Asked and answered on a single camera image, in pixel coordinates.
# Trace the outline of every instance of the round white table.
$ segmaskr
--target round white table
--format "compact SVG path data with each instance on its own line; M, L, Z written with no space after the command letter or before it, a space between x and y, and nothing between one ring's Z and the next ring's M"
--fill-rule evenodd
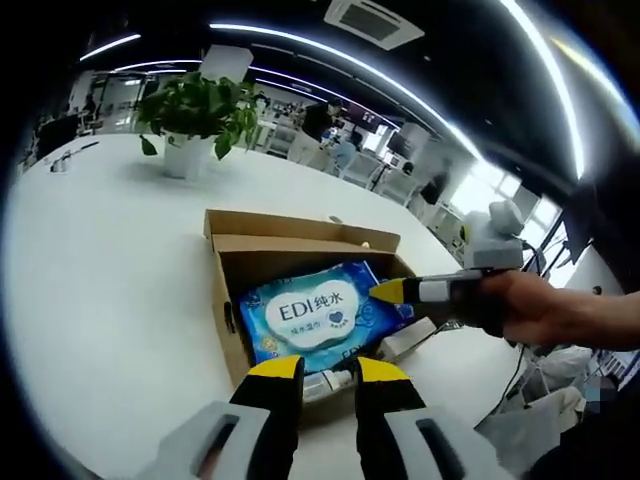
M417 274L458 264L411 213L316 170L234 149L195 184L162 176L135 135L99 140L66 173L40 162L11 192L5 249L10 346L44 427L102 477L137 473L159 441L232 393L211 311L204 211L219 208L398 233ZM162 151L162 142L154 139ZM516 352L481 330L444 332L402 367L427 404L474 426L498 403ZM290 478L361 478L353 415L301 433Z

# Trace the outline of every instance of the wet wipes package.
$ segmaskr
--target wet wipes package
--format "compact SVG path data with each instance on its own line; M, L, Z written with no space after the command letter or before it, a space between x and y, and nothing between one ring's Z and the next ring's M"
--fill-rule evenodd
M394 306L369 297L377 284L366 262L347 262L248 292L240 310L256 363L300 354L305 371L317 372L402 328Z

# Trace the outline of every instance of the air conditioner vent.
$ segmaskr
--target air conditioner vent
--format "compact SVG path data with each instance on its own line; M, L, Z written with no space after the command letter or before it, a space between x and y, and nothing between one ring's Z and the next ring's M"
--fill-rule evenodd
M369 0L333 0L324 20L384 50L424 35L408 20Z

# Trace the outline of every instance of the person's hand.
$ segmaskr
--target person's hand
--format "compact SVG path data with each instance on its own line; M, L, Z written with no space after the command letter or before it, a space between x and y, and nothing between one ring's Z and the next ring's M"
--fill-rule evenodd
M482 289L504 297L509 305L503 331L506 339L537 345L572 341L577 318L567 314L571 293L556 290L533 273L519 271L486 278Z

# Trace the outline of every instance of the open cardboard box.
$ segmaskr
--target open cardboard box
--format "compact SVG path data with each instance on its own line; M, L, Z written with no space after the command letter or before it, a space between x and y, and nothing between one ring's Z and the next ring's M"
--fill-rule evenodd
M234 386L254 365L235 299L273 280L366 260L377 278L413 276L396 255L400 236L343 224L207 210L204 234L216 259L213 311Z

